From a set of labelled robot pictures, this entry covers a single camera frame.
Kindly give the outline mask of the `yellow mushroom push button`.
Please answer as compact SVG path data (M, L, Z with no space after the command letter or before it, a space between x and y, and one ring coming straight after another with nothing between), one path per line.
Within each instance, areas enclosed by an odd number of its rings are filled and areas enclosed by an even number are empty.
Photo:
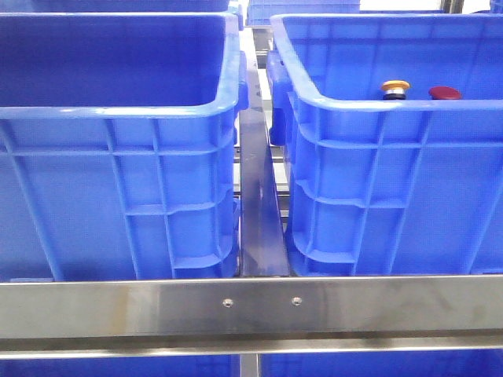
M404 80L388 80L383 82L381 90L383 91L383 99L385 101L404 101L406 92L411 85Z

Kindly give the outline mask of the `red mushroom push button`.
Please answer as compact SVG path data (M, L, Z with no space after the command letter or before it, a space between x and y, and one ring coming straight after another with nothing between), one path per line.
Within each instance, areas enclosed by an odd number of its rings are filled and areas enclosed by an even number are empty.
M462 98L461 92L451 86L433 86L428 94L437 101L458 101Z

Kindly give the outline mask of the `stainless steel divider bar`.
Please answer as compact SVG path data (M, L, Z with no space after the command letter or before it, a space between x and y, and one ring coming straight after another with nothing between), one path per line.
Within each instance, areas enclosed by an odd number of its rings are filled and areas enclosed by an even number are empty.
M249 107L239 115L241 275L289 276L257 59L254 51L245 56Z

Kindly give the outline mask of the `blue plastic crate right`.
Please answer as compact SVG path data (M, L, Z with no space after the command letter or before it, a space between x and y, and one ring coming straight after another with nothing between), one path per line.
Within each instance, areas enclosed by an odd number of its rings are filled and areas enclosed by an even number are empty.
M502 271L502 18L284 14L272 138L299 276ZM404 80L404 101L381 85ZM432 100L433 86L459 90Z

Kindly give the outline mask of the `blue plastic crate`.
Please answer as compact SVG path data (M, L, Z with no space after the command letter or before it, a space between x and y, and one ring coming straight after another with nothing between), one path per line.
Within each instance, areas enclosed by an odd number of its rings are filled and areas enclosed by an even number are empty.
M299 276L502 271L502 18L284 14L272 138ZM381 85L404 80L404 101ZM459 90L432 100L433 86Z
M237 272L228 13L1 16L1 279Z

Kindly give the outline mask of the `blue plastic crate left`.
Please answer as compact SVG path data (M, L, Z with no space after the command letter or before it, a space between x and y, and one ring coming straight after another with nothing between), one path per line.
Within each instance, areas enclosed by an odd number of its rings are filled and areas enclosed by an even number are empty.
M228 13L1 16L1 279L237 272Z

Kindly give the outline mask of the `blue crate rear middle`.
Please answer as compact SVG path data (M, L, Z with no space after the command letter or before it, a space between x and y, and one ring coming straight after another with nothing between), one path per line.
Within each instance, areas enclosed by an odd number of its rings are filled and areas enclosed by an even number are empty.
M249 1L246 24L248 26L268 26L270 18L279 14L298 13L358 13L359 0L275 0Z

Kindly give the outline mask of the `blue crate lower left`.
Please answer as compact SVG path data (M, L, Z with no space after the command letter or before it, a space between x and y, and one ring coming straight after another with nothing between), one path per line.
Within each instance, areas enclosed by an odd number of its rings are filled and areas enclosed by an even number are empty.
M238 376L235 356L4 360L2 376Z

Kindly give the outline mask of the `blue crate rear left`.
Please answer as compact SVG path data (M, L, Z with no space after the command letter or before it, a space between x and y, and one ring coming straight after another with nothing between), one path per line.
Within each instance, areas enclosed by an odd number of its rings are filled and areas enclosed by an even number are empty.
M182 1L182 0L57 0L28 1L28 11L40 13L220 13L237 17L243 28L242 6L238 1Z

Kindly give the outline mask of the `blue crate lower right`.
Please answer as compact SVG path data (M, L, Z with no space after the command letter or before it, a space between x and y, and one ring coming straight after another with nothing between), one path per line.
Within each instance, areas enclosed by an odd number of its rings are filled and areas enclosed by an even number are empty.
M501 350L280 353L262 356L263 376L501 376Z

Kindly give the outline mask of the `stainless steel front rail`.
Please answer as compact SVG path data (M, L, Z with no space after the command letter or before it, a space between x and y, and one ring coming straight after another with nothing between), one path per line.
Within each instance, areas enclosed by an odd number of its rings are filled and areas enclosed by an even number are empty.
M462 350L501 345L499 275L1 286L4 359Z

